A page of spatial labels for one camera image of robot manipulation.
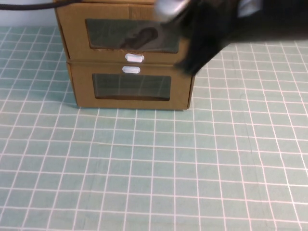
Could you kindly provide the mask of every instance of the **black cable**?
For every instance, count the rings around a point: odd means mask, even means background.
[[[54,9],[62,6],[67,6],[73,3],[82,2],[83,0],[62,0],[59,2],[43,3],[43,4],[31,4],[31,5],[12,5],[12,4],[0,4],[0,11],[36,11]]]

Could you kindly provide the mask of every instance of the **grid pattern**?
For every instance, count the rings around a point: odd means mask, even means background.
[[[308,230],[307,68],[230,45],[190,110],[83,109],[57,28],[0,27],[0,230]]]

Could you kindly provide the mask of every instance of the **drawer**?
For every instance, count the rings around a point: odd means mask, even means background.
[[[187,41],[158,23],[153,5],[77,3],[56,9],[71,61],[174,64]]]
[[[68,63],[78,106],[184,110],[193,77],[171,65]]]

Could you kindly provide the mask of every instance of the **green cutting mat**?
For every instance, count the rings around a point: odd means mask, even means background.
[[[57,28],[1,27],[0,230],[307,230],[307,65],[232,45],[190,110],[83,109]]]

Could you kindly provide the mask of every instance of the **black object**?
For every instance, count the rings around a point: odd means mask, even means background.
[[[73,3],[82,2],[83,0],[63,0],[60,2],[31,4],[31,5],[13,5],[13,4],[0,4],[1,11],[36,11],[53,9],[62,6],[67,6]]]
[[[143,45],[158,38],[158,32],[154,27],[147,27],[139,31],[133,38],[126,38],[125,42],[121,44],[121,49],[138,50]]]
[[[245,17],[238,17],[239,0],[191,2],[166,24],[190,40],[184,59],[175,64],[190,76],[233,42],[308,39],[308,0],[262,0],[261,10]]]

